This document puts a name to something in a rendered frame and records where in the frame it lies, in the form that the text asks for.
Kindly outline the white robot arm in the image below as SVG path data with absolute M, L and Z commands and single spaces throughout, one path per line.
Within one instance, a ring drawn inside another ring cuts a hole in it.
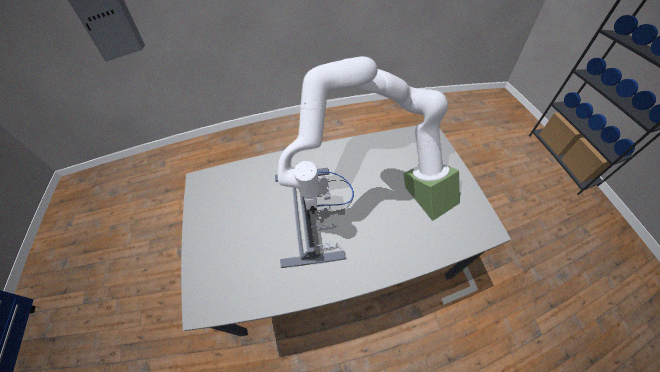
M 413 175 L 423 181 L 436 181 L 449 174 L 449 167 L 442 161 L 439 131 L 448 110 L 445 95 L 436 90 L 410 87 L 399 77 L 379 70 L 371 58 L 355 57 L 317 66 L 306 74 L 302 87 L 299 135 L 280 156 L 280 185 L 299 189 L 305 198 L 323 195 L 324 200 L 331 199 L 328 179 L 318 180 L 314 163 L 303 161 L 294 169 L 291 160 L 300 151 L 321 146 L 328 92 L 354 86 L 387 97 L 411 113 L 424 115 L 424 124 L 421 122 L 415 128 L 419 165 L 414 168 Z

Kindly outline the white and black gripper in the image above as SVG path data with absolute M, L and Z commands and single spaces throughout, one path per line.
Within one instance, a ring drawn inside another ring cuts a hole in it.
M 315 210 L 317 210 L 317 196 L 313 198 L 304 198 L 304 200 L 306 204 L 306 209 L 310 211 L 312 210 L 312 214 L 315 214 Z

